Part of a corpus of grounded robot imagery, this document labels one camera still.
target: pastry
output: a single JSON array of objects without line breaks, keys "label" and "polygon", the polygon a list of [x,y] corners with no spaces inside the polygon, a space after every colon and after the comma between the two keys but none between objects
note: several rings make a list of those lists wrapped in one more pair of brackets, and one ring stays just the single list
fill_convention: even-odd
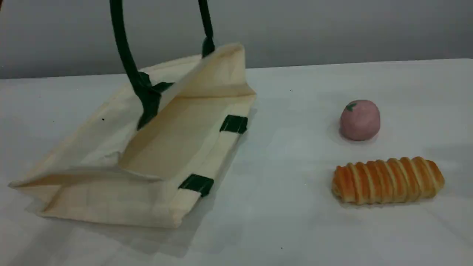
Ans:
[{"label": "pastry", "polygon": [[337,166],[332,191],[346,203],[385,204],[433,198],[444,184],[433,161],[402,157]]},{"label": "pastry", "polygon": [[373,138],[379,132],[380,125],[379,109],[368,100],[350,102],[340,117],[340,133],[354,141]]}]

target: gray wall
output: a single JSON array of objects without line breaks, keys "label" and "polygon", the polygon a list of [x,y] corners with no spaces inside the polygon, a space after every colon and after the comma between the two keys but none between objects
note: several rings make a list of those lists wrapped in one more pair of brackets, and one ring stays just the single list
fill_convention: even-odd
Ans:
[{"label": "gray wall", "polygon": [[[473,0],[208,0],[248,67],[473,57]],[[0,78],[123,72],[107,0],[5,0]],[[197,0],[124,0],[139,67],[200,52]]]}]

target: green fabric tab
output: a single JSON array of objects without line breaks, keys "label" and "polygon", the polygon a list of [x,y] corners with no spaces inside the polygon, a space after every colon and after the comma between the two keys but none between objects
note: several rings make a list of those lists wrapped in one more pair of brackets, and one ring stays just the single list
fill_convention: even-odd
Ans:
[{"label": "green fabric tab", "polygon": [[205,197],[209,194],[210,189],[214,183],[213,179],[208,177],[191,174],[180,186],[182,189],[189,189],[192,191],[199,192],[201,197]]},{"label": "green fabric tab", "polygon": [[248,117],[245,116],[236,116],[236,115],[227,115],[223,121],[220,131],[230,131],[238,134],[243,134],[246,132],[248,125]]}]

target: white tablecloth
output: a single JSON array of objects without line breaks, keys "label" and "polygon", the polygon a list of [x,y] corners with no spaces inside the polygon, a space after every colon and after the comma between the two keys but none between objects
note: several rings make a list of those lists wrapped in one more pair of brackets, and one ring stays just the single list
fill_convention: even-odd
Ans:
[{"label": "white tablecloth", "polygon": [[[258,97],[223,175],[177,230],[48,220],[7,184],[74,132],[125,75],[0,80],[0,265],[360,265],[473,263],[473,60],[251,69]],[[381,131],[338,135],[355,99]],[[347,162],[423,156],[446,185],[430,201],[340,205]]]}]

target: green leaf decoration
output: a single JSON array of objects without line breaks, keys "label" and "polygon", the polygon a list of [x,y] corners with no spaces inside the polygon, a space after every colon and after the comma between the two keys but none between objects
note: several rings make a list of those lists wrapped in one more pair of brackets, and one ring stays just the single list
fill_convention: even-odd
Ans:
[{"label": "green leaf decoration", "polygon": [[348,111],[353,112],[353,108],[356,106],[357,103],[352,103],[347,105],[345,108],[347,108]]}]

